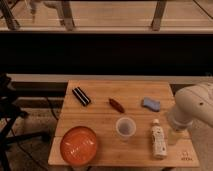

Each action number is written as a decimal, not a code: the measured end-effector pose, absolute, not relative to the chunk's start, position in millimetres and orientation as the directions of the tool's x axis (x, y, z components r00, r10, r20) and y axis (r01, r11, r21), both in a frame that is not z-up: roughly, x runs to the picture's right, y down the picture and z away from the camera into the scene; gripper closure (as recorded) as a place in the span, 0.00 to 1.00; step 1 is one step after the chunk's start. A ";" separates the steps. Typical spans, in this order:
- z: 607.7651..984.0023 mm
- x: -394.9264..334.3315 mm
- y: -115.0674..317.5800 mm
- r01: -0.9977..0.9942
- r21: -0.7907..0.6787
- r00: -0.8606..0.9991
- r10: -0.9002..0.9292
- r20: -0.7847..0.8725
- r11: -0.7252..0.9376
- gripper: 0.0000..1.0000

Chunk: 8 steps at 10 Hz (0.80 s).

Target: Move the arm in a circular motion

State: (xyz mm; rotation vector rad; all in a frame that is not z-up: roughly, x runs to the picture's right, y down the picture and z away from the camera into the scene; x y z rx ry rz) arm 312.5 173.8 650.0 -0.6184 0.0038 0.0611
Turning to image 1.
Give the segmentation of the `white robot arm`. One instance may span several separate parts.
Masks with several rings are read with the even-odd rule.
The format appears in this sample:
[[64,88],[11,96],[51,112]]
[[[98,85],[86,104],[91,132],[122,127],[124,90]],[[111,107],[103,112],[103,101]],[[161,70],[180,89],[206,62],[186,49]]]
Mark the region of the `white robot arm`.
[[167,113],[169,125],[182,131],[198,119],[213,127],[213,83],[203,82],[178,90]]

